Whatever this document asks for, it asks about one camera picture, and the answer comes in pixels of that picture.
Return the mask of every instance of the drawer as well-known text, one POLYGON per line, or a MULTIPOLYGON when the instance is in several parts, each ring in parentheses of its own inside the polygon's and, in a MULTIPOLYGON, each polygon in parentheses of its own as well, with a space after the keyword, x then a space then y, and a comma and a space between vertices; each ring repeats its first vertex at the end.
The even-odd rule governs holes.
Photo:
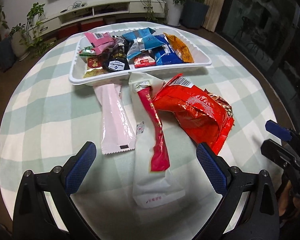
POLYGON ((59 18, 53 18, 41 24, 38 28, 39 36, 44 35, 46 33, 52 32, 61 27, 59 18))
MULTIPOLYGON (((160 3, 159 2, 151 2, 152 7, 153 7, 153 12, 154 13, 163 13, 162 8, 164 8, 164 2, 160 3)), ((130 2, 130 13, 146 13, 147 8, 146 4, 142 2, 130 2)))

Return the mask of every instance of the table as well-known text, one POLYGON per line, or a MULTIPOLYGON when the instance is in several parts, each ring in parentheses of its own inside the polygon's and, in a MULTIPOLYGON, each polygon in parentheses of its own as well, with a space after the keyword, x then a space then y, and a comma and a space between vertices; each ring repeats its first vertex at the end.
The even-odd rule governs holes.
MULTIPOLYGON (((112 29, 151 27, 148 22, 111 25, 112 29)), ((95 32, 109 26, 98 27, 95 32)), ((192 83, 226 99, 233 107, 235 126, 220 156, 230 166, 258 173, 267 169, 276 186, 281 173, 260 153, 267 138, 280 142, 264 125, 275 116, 258 81, 233 57, 213 43, 180 31, 212 60, 201 72, 185 75, 192 83)), ((170 113, 160 113, 170 155, 171 171, 186 196, 154 209, 141 209, 132 199, 134 151, 102 155, 101 111, 92 87, 68 81, 71 61, 82 33, 48 52, 24 77, 13 93, 0 128, 0 187, 10 216, 24 171, 50 171, 75 155, 86 141, 97 146, 97 157, 79 191, 71 195, 86 221, 102 239, 192 239, 221 195, 214 192, 195 157, 195 146, 170 113)), ((133 118, 127 84, 122 101, 133 118)), ((66 229, 48 193, 52 214, 66 229)), ((228 230, 243 208, 242 198, 228 230)))

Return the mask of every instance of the tablecloth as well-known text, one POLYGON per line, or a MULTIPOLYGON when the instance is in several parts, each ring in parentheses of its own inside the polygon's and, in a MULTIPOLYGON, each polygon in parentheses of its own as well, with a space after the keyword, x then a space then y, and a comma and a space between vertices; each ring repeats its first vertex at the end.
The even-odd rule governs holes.
MULTIPOLYGON (((98 27, 94 31, 156 25, 134 22, 98 27)), ((280 170, 260 153, 265 139, 280 142, 265 130, 266 121, 275 121, 275 116, 260 84, 213 43, 179 31, 212 60, 212 65, 202 68, 202 72, 185 77, 222 96, 233 107, 235 126, 219 155, 230 166, 236 165, 246 172, 268 170, 278 185, 280 170)), ((92 87, 73 86, 68 81, 76 44, 82 36, 71 36, 41 58, 7 105, 0 127, 0 187, 10 216, 24 171, 48 172, 63 165, 86 141, 92 141, 97 146, 97 157, 79 191, 71 198, 102 239, 191 239, 221 199, 195 157, 193 142, 172 114, 160 113, 170 168, 185 188, 186 196, 158 208, 139 208, 132 198, 134 151, 101 154, 102 107, 92 87)), ((133 119, 127 83, 122 86, 122 101, 128 117, 133 119)), ((46 196, 58 226, 66 229, 49 193, 46 196)), ((243 204, 244 197, 228 230, 235 225, 243 204)))

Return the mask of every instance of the screw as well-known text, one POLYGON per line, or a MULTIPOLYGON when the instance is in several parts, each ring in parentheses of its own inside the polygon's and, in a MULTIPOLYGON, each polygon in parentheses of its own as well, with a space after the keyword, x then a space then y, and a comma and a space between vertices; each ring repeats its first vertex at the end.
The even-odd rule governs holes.
POLYGON ((261 171, 261 174, 262 174, 263 176, 267 177, 267 176, 269 175, 269 172, 266 171, 266 170, 262 170, 262 171, 261 171))
POLYGON ((27 171, 25 171, 25 174, 24 174, 24 175, 25 175, 26 177, 29 177, 30 174, 31 174, 31 170, 27 170, 27 171))
POLYGON ((231 171, 233 171, 234 173, 238 173, 240 169, 237 166, 232 166, 231 171))
POLYGON ((59 172, 61 171, 61 169, 62 169, 61 166, 55 166, 55 167, 53 168, 53 172, 54 172, 54 173, 59 173, 59 172))

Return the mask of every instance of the white paper wrapper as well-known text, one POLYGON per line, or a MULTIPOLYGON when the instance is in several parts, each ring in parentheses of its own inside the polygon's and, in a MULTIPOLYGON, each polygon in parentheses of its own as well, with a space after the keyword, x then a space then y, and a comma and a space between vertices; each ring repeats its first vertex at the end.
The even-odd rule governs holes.
POLYGON ((170 168, 165 171, 150 172, 150 160, 155 145, 154 124, 140 101, 134 87, 141 81, 149 81, 153 94, 163 85, 163 80, 147 73, 132 73, 129 79, 130 94, 137 122, 135 170, 132 196, 143 208, 157 207, 185 195, 185 190, 174 179, 170 168))
POLYGON ((107 84, 94 87, 94 92, 102 105, 103 154, 133 150, 136 136, 119 97, 120 85, 107 84))

